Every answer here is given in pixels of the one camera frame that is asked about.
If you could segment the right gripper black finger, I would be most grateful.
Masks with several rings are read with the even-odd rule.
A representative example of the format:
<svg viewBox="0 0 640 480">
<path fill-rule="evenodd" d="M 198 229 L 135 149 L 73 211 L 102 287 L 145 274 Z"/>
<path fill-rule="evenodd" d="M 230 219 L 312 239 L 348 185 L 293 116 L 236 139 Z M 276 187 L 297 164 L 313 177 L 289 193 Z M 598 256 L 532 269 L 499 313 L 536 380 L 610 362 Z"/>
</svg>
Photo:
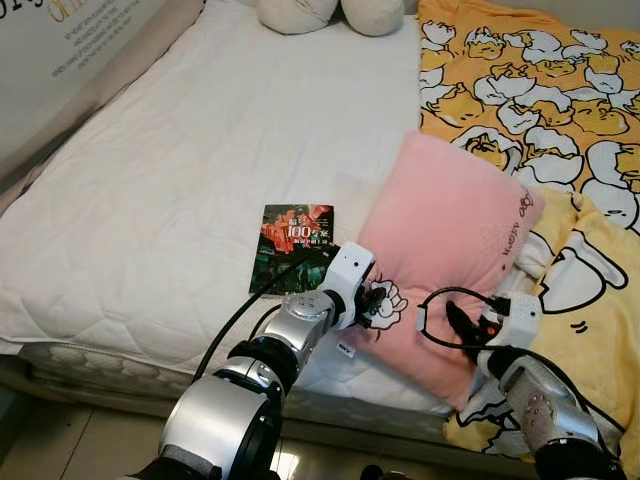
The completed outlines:
<svg viewBox="0 0 640 480">
<path fill-rule="evenodd" d="M 480 346 L 483 343 L 483 329 L 457 303 L 445 302 L 445 319 L 462 346 Z"/>
</svg>

